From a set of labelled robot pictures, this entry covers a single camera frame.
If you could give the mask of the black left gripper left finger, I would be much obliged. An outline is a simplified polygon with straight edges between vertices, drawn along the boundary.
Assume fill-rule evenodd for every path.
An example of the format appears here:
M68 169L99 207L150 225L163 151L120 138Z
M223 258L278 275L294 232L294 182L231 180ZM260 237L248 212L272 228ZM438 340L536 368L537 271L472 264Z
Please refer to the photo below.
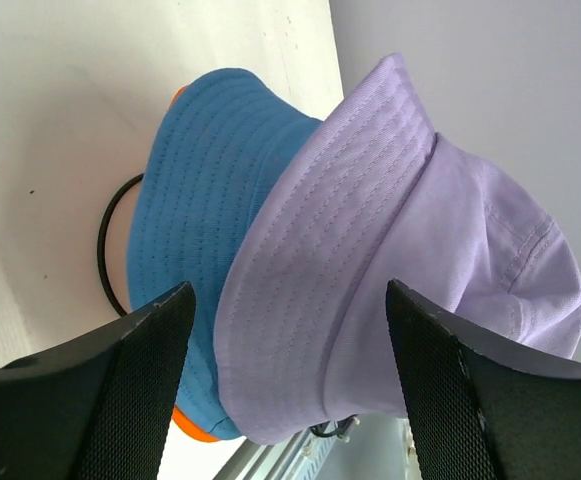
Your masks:
M194 321L183 283L0 368L0 479L154 479Z

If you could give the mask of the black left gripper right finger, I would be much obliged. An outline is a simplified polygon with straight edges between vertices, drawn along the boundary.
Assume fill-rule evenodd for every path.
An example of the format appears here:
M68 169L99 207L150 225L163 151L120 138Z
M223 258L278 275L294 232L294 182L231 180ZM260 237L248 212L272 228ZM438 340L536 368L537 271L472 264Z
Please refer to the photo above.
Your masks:
M581 479L581 363L387 286L392 348L424 479Z

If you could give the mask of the lilac bucket hat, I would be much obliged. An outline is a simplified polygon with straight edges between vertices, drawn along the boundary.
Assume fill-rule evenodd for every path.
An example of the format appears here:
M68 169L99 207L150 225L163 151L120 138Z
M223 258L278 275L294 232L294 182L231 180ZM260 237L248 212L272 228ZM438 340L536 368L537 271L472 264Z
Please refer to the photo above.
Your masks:
M391 280L558 357L581 338L581 272L559 226L435 131L398 54L301 148L233 261L214 348L243 436L269 445L354 414L404 414Z

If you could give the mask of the blue bucket hat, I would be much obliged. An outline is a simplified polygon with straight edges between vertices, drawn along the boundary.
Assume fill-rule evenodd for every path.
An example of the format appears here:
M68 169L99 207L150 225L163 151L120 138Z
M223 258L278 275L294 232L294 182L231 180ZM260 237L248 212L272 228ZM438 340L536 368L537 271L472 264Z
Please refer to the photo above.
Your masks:
M213 336L221 292L258 211L318 126L254 73L224 68L183 89L151 148L126 252L129 302L138 309L192 285L194 325L175 404L219 440L239 436L219 399Z

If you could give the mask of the orange bucket hat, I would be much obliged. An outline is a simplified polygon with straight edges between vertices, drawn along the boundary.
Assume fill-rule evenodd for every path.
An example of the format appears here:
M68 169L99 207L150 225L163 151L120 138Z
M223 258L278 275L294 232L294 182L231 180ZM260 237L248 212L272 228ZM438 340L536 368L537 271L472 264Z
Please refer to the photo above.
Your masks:
M225 412L218 399L217 366L213 351L214 322L225 269L221 254L220 218L210 210L216 205L213 193L221 172L212 157L212 140L206 137L206 126L196 126L199 109L186 97L188 86L180 88L172 99L168 115L170 144L166 173L170 213L166 236L166 266L170 280L187 280L197 295L195 323L177 395L177 425L190 437L216 442L215 432Z

